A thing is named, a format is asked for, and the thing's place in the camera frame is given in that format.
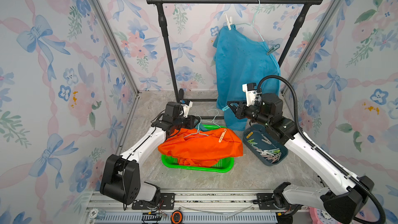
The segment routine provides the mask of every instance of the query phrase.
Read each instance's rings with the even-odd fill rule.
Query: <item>green basket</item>
[[[204,124],[203,126],[206,127],[208,130],[215,130],[215,129],[219,128],[218,126],[213,126],[213,125],[209,125],[209,124]],[[225,172],[230,171],[232,169],[232,167],[234,167],[234,158],[233,157],[222,158],[219,160],[218,163],[216,163],[215,165],[213,165],[210,168],[179,165],[177,158],[169,157],[166,155],[162,155],[162,162],[166,167],[169,167],[169,168],[201,170],[201,171],[205,171],[205,172],[225,173]]]

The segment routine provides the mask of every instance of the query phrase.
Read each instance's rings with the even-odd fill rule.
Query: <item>blue tray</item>
[[[253,134],[249,138],[246,138],[247,135],[250,132],[253,132]],[[271,141],[272,145],[261,141],[261,139],[263,139],[263,137],[261,136],[261,133],[265,137],[267,137],[268,140]],[[253,141],[258,143],[258,144],[256,144],[256,147],[258,147],[258,148],[260,148],[262,150],[270,150],[270,149],[279,148],[281,150],[281,153],[282,153],[279,161],[271,163],[271,160],[266,160],[264,157],[262,157],[260,155],[260,153],[258,153],[258,151],[256,151],[256,149],[249,142],[247,142],[247,140],[251,140],[253,138],[254,138]],[[287,154],[289,153],[289,150],[285,146],[283,146],[280,143],[278,143],[275,139],[271,138],[271,136],[268,135],[268,133],[266,133],[266,128],[264,126],[260,125],[260,124],[254,124],[251,127],[247,128],[243,132],[242,141],[258,157],[258,159],[260,159],[261,162],[263,162],[267,166],[273,166],[273,165],[279,164],[287,156]]]

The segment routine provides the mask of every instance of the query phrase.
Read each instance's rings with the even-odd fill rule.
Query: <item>tape measure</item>
[[[174,211],[172,214],[172,224],[180,224],[182,223],[182,212],[181,211]]]

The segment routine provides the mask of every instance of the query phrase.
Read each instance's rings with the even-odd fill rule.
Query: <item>white hanger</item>
[[[198,126],[198,131],[197,131],[196,133],[191,133],[190,135],[186,135],[185,138],[188,137],[188,136],[191,136],[191,135],[193,135],[193,134],[200,134],[200,135],[206,135],[206,136],[208,136],[208,135],[205,134],[205,133],[200,133],[200,132],[199,132],[200,123],[202,122],[202,117],[200,117],[199,115],[195,115],[195,116],[197,116],[197,117],[200,118],[200,122],[198,123],[198,125],[199,125],[199,126]]]
[[[261,39],[263,40],[263,42],[265,42],[265,41],[264,41],[264,38],[262,37],[262,35],[260,34],[260,32],[254,27],[254,19],[256,18],[256,15],[257,15],[257,13],[259,12],[259,10],[260,10],[260,0],[258,0],[258,7],[257,7],[256,12],[254,13],[253,20],[251,21],[251,23],[248,24],[248,23],[245,23],[245,22],[244,22],[244,23],[241,23],[241,24],[246,24],[246,25],[251,26],[255,31],[257,31],[257,33],[260,35],[260,37],[261,37]]]
[[[211,110],[216,110],[217,111],[217,115],[216,116],[214,116],[214,118],[213,118],[213,120],[212,121],[206,121],[206,122],[210,122],[210,123],[213,123],[213,124],[215,124],[216,126],[218,126],[219,128],[221,128],[221,126],[219,126],[219,125],[217,125],[216,123],[214,123],[214,120],[216,119],[216,117],[220,114],[220,112],[217,110],[217,109],[215,109],[215,108],[213,108],[213,109],[210,109],[210,110],[207,110],[207,111],[211,111]]]
[[[226,18],[226,25],[228,26],[228,29],[231,30],[232,17],[229,17],[229,21],[228,21],[228,17],[225,14],[225,18]]]

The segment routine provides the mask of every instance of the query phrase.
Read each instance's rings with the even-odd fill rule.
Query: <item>clothing rack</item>
[[[305,16],[307,15],[308,10],[310,9],[311,5],[320,5],[323,0],[260,0],[261,4],[302,4],[304,5],[300,14],[298,15],[294,25],[292,32],[290,33],[290,37],[287,40],[286,46],[283,49],[281,57],[278,61],[279,67],[281,67],[282,62],[284,61],[287,52],[290,49],[290,46],[293,43],[294,38],[297,36],[302,24],[304,23]],[[176,95],[176,101],[180,102],[184,98],[184,90],[177,89],[177,82],[176,82],[176,74],[174,72],[173,66],[173,59],[172,59],[172,52],[170,49],[170,42],[169,42],[169,34],[167,31],[167,21],[166,16],[164,15],[163,11],[163,4],[174,4],[174,3],[182,3],[182,4],[258,4],[258,0],[147,0],[147,4],[156,5],[158,9],[159,15],[159,26],[162,30],[162,36],[164,40],[164,45],[166,48],[167,60],[170,67],[170,74],[172,77],[174,94]],[[208,101],[217,101],[217,99],[188,99],[190,101],[199,101],[199,102],[208,102]],[[214,116],[201,116],[202,119],[213,119]],[[223,119],[223,116],[217,116],[215,119]]]

